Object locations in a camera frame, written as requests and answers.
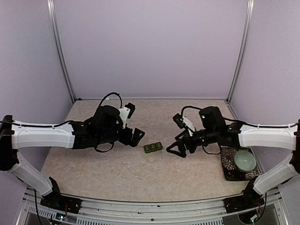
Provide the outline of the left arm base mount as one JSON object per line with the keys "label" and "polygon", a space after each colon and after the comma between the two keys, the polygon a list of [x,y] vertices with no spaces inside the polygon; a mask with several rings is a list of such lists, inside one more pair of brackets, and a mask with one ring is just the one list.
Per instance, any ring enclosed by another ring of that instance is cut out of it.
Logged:
{"label": "left arm base mount", "polygon": [[66,213],[78,214],[82,204],[82,200],[65,195],[47,195],[45,197],[42,197],[40,204],[42,206],[64,211]]}

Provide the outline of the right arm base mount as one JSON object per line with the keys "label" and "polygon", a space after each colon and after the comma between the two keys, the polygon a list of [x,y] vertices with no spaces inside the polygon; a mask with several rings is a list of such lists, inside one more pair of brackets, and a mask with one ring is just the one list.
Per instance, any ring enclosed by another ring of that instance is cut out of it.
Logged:
{"label": "right arm base mount", "polygon": [[251,192],[236,197],[226,198],[224,199],[224,204],[226,213],[233,213],[264,205],[264,199],[256,192]]}

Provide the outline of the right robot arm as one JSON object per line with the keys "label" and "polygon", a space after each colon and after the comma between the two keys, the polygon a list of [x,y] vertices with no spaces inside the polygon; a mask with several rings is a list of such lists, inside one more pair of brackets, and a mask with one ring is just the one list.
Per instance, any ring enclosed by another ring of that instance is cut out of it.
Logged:
{"label": "right robot arm", "polygon": [[285,160],[254,179],[250,189],[240,197],[240,204],[250,208],[263,195],[279,184],[283,184],[300,173],[300,124],[255,125],[241,120],[226,122],[216,106],[199,109],[203,129],[196,130],[193,123],[184,114],[178,113],[173,121],[183,129],[175,142],[166,151],[185,158],[186,152],[193,154],[197,147],[217,143],[231,148],[273,147],[291,150]]}

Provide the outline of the green weekly pill organizer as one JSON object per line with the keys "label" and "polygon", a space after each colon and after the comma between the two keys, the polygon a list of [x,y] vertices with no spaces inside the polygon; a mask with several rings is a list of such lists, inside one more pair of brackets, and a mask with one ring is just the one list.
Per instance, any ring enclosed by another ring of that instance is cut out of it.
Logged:
{"label": "green weekly pill organizer", "polygon": [[144,145],[143,149],[145,153],[151,153],[151,152],[162,150],[163,145],[161,142],[155,142],[155,143]]}

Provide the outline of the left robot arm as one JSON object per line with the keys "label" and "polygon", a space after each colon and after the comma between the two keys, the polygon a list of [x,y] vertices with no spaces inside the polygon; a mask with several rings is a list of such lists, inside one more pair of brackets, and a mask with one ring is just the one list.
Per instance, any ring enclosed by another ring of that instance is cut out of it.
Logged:
{"label": "left robot arm", "polygon": [[101,144],[120,142],[136,147],[145,132],[127,126],[135,106],[127,104],[120,109],[104,105],[85,121],[69,120],[61,124],[34,124],[13,120],[6,115],[0,122],[0,169],[13,174],[34,188],[53,207],[62,208],[66,199],[60,194],[57,182],[44,177],[33,167],[19,149],[29,147],[60,147],[81,150],[94,148],[101,152]]}

